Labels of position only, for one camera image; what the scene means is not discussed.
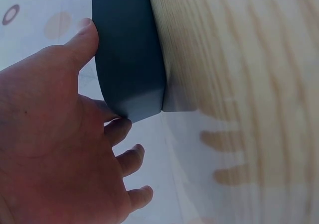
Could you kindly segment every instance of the light wooden surface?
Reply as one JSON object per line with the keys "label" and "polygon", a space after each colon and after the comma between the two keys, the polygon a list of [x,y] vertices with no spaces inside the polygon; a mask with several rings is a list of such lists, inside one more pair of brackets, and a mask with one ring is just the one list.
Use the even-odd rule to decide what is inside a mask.
{"label": "light wooden surface", "polygon": [[[234,212],[242,207],[233,190],[246,190],[235,223],[319,223],[319,0],[151,1],[174,111],[188,102],[198,114],[183,132],[168,128],[168,142],[201,126],[201,115],[225,121],[199,132],[196,145],[241,152],[243,163],[224,161],[211,176],[232,190]],[[164,115],[169,126],[173,114]]]}

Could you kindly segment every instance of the skin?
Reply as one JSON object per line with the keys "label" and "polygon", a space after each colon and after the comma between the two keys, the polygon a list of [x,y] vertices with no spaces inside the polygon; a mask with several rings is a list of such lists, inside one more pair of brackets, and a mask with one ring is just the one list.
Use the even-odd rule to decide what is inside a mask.
{"label": "skin", "polygon": [[78,94],[79,71],[98,47],[93,22],[82,26],[67,44],[0,72],[2,224],[118,224],[153,197],[148,186],[123,184],[140,168],[143,147],[112,151],[132,123]]}

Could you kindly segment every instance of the dark teal cushion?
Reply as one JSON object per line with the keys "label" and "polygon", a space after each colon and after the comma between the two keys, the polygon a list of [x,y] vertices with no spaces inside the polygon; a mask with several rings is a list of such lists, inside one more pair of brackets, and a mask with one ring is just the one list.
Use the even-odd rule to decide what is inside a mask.
{"label": "dark teal cushion", "polygon": [[132,122],[161,111],[166,84],[150,0],[92,0],[99,32],[95,55],[103,97]]}

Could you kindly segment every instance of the fingernail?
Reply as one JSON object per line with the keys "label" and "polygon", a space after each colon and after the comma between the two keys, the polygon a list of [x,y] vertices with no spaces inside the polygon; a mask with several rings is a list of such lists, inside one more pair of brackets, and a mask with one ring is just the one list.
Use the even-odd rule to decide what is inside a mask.
{"label": "fingernail", "polygon": [[144,186],[141,189],[148,191],[149,193],[151,193],[153,195],[154,190],[150,187],[150,186]]}
{"label": "fingernail", "polygon": [[92,20],[89,19],[89,18],[85,18],[85,19],[82,19],[81,21],[79,21],[78,23],[78,32],[84,30],[86,27],[88,27],[90,24],[92,23]]}
{"label": "fingernail", "polygon": [[145,149],[143,148],[143,146],[141,146],[140,144],[136,144],[133,149],[135,150],[140,150],[142,151],[142,153],[144,154],[145,153]]}

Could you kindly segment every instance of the wood grain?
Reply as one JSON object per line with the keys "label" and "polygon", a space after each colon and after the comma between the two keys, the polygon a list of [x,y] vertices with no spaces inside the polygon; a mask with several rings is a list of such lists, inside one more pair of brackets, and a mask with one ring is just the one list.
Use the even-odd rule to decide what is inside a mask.
{"label": "wood grain", "polygon": [[[319,0],[151,1],[175,111],[188,102],[237,123],[236,131],[199,134],[215,151],[245,158],[212,181],[258,185],[250,198],[260,215],[250,213],[251,223],[318,223]],[[267,204],[273,188],[283,192],[278,218]]]}

